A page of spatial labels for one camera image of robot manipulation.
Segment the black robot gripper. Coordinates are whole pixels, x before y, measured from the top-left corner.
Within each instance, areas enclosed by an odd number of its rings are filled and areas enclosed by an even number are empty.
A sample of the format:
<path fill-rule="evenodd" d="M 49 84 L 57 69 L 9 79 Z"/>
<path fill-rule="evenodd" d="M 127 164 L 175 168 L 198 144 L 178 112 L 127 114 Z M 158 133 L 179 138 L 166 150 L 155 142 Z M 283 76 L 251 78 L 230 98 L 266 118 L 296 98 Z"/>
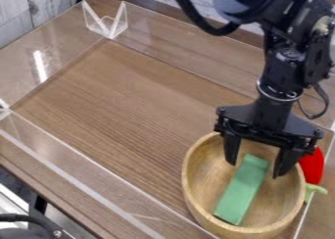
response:
<path fill-rule="evenodd" d="M 292 113 L 292 105 L 292 101 L 259 97 L 251 104 L 218 108 L 215 131 L 224 137 L 226 160 L 232 166 L 243 139 L 280 149 L 274 178 L 283 176 L 299 159 L 314 153 L 323 132 Z"/>

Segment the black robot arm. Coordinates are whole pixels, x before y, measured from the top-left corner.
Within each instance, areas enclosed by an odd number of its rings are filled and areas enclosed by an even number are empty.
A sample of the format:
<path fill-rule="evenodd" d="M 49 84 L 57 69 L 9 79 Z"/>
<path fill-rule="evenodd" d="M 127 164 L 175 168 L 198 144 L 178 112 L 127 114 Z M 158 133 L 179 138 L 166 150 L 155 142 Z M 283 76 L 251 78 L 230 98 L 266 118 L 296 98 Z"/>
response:
<path fill-rule="evenodd" d="M 224 137 L 226 160 L 236 163 L 242 139 L 279 148 L 274 177 L 314 153 L 323 137 L 310 121 L 292 113 L 303 91 L 320 91 L 334 59 L 330 54 L 335 12 L 326 0 L 214 0 L 220 16 L 235 24 L 258 23 L 264 32 L 263 74 L 258 99 L 248 105 L 218 109 L 215 131 Z"/>

